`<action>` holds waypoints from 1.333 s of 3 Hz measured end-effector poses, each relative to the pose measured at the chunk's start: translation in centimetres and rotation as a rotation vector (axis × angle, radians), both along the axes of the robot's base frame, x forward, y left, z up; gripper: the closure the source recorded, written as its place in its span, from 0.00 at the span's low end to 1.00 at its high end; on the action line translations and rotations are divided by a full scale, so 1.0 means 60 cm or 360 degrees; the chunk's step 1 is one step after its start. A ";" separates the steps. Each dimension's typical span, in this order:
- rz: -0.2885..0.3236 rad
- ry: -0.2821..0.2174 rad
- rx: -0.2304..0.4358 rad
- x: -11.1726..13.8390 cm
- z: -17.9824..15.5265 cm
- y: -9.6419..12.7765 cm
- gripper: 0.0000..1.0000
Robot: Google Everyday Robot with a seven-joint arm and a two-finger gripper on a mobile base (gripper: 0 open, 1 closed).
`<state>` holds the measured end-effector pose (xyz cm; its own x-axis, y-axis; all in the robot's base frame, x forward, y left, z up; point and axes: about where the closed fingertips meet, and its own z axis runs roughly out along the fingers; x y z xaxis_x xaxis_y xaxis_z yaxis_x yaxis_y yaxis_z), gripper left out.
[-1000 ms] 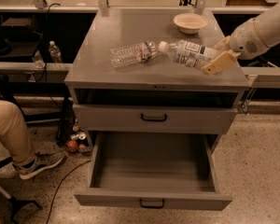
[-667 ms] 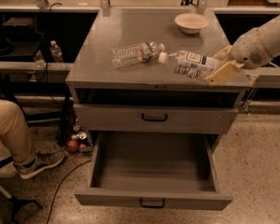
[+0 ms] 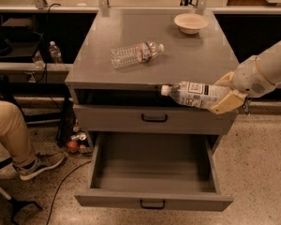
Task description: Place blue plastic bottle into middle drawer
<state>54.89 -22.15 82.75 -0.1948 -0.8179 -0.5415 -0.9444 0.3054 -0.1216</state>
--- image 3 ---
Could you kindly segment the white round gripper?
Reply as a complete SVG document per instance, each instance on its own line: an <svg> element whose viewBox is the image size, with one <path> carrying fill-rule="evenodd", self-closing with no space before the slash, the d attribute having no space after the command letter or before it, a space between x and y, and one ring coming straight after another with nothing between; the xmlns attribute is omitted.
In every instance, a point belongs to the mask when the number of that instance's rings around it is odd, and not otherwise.
<svg viewBox="0 0 281 225"><path fill-rule="evenodd" d="M234 72L228 72L214 83L229 88L234 86L237 90L229 91L209 109L210 112L215 114L231 112L244 104L247 95L250 98L261 98L275 89L275 84L266 77L259 61L260 58L253 55L242 62Z"/></svg>

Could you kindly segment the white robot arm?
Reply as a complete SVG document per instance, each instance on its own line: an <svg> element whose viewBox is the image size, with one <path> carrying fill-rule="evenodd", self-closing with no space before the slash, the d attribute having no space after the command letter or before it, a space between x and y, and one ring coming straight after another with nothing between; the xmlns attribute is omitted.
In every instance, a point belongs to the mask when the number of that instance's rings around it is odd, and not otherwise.
<svg viewBox="0 0 281 225"><path fill-rule="evenodd" d="M210 111L216 114L233 111L243 106L248 98L261 98L280 84L281 40L220 78L215 85L228 87L229 91Z"/></svg>

